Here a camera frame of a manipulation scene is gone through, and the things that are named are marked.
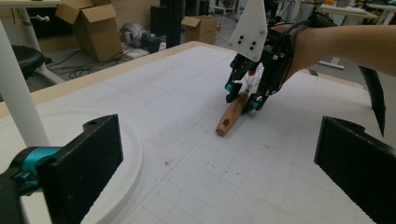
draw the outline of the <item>forearm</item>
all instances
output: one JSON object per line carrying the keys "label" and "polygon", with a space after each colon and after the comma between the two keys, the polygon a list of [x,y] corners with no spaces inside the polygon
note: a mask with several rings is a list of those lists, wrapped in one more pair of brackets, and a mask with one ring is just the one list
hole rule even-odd
{"label": "forearm", "polygon": [[323,56],[349,60],[396,76],[396,26],[341,26],[312,29]]}

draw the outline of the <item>wooden tool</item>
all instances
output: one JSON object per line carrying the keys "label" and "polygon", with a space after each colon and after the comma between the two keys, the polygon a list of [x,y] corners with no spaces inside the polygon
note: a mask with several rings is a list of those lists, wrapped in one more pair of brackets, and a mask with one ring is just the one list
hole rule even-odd
{"label": "wooden tool", "polygon": [[239,92],[238,97],[234,99],[228,106],[227,110],[221,117],[218,126],[216,127],[216,133],[220,136],[224,136],[228,131],[231,130],[233,125],[241,115],[242,110],[246,102],[248,101],[248,94],[244,91]]}

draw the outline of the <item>black stool seat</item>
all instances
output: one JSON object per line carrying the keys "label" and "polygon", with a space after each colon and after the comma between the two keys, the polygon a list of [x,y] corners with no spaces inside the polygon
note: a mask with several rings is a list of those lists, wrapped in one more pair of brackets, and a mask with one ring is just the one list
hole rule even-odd
{"label": "black stool seat", "polygon": [[36,49],[23,46],[12,46],[12,49],[14,50],[25,79],[31,77],[33,72],[40,67],[45,60],[44,55]]}

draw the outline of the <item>floor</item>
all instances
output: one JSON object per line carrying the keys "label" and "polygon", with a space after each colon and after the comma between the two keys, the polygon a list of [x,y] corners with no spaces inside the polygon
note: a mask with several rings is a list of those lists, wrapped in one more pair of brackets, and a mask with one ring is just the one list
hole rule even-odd
{"label": "floor", "polygon": [[[231,16],[226,15],[215,15],[219,19],[220,30],[216,37],[216,46],[228,48],[227,42],[233,33],[233,29],[236,25],[236,20]],[[52,59],[52,63],[49,64],[49,69],[57,73],[63,80],[70,80],[81,76],[86,76],[94,71],[101,70],[103,68],[117,65],[132,60],[135,57],[141,57],[147,54],[145,51],[139,49],[128,49],[125,47],[125,55],[120,60],[110,63],[97,63],[84,52],[78,49],[70,49],[62,52],[51,52],[47,53],[46,56]],[[361,75],[358,66],[354,63],[347,61],[340,61],[340,64],[345,67],[344,70],[331,68],[329,66],[316,64],[310,69],[316,70],[318,73],[326,74],[333,77],[340,77],[350,81],[359,83],[365,88],[365,82]],[[379,73],[387,107],[387,122],[385,128],[385,137],[381,141],[388,145],[396,147],[396,102],[391,100],[391,95],[396,95],[396,77],[391,77],[386,74]],[[28,87],[31,91],[41,90],[50,86],[46,79],[40,76],[31,77],[27,80]]]}

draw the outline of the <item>black stool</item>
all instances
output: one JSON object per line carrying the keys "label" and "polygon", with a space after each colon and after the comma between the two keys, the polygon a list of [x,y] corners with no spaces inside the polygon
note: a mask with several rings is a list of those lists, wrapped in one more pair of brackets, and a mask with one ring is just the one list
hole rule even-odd
{"label": "black stool", "polygon": [[32,48],[25,46],[12,46],[15,56],[17,57],[18,64],[22,70],[25,80],[33,76],[34,71],[43,64],[44,55]]}

